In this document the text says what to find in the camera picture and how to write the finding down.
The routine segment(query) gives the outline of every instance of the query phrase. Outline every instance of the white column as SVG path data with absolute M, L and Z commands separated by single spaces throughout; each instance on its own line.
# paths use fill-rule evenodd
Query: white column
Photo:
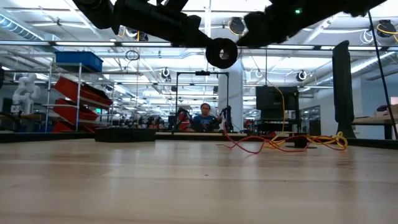
M 231 106 L 232 123 L 243 129 L 243 64 L 238 60 L 232 67 L 222 70 L 229 72 L 229 105 Z M 218 75 L 218 111 L 226 106 L 226 75 Z

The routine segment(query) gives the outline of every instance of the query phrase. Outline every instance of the blue storage bin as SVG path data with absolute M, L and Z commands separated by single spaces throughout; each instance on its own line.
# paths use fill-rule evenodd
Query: blue storage bin
M 79 63 L 83 72 L 102 72 L 103 61 L 93 52 L 56 52 L 55 63 L 69 72 L 78 72 Z

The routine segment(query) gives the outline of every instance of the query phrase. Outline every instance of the table surface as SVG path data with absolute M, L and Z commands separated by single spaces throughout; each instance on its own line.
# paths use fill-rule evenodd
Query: table surface
M 398 114 L 394 114 L 394 120 L 398 122 Z M 378 117 L 367 117 L 367 118 L 355 118 L 353 123 L 361 124 L 361 123 L 368 123 L 368 124 L 391 124 L 391 117 L 390 115 L 385 116 L 378 116 Z
M 398 223 L 398 151 L 220 143 L 0 144 L 0 223 Z

